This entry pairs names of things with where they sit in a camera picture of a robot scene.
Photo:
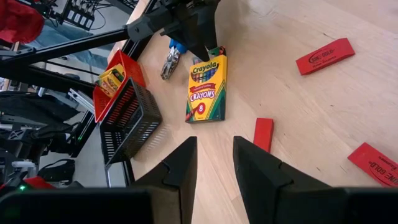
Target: red wooden block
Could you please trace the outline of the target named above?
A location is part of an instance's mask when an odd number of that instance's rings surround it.
[[[398,187],[398,164],[364,142],[348,159],[384,187]]]
[[[270,152],[273,132],[274,120],[257,118],[253,143],[261,149]]]
[[[342,38],[297,59],[296,64],[301,75],[308,75],[354,54],[355,51],[348,39]]]

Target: red basket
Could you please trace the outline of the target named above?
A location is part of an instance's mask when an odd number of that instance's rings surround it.
[[[118,50],[110,61],[107,70],[112,68],[117,64],[121,64],[124,68],[124,80],[116,91],[115,95],[110,98],[104,92],[102,92],[101,88],[95,86],[93,92],[93,101],[94,101],[94,110],[95,110],[95,122],[102,121],[112,106],[115,99],[118,97],[123,87],[131,77],[135,83],[146,87],[144,77],[142,76],[141,68],[138,63],[131,59],[129,56]]]

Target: crayon box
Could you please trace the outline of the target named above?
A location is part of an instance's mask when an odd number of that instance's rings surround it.
[[[185,121],[222,121],[225,119],[226,55],[190,68]]]

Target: black mesh basket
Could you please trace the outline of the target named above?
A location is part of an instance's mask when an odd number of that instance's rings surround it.
[[[131,159],[161,122],[154,96],[130,78],[99,126],[105,165]]]

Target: wooden table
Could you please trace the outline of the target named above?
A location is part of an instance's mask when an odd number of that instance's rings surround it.
[[[193,223],[248,223],[233,136],[252,141],[260,117],[274,119],[271,152],[279,159],[332,186],[379,186],[347,156],[366,141],[398,161],[397,9],[394,0],[221,1],[216,30],[228,55],[227,109],[226,120],[214,123],[184,122],[192,54],[165,82],[170,39],[153,36],[139,63],[164,121],[132,160],[136,177],[197,136]],[[299,74],[296,59],[342,37],[355,56]]]

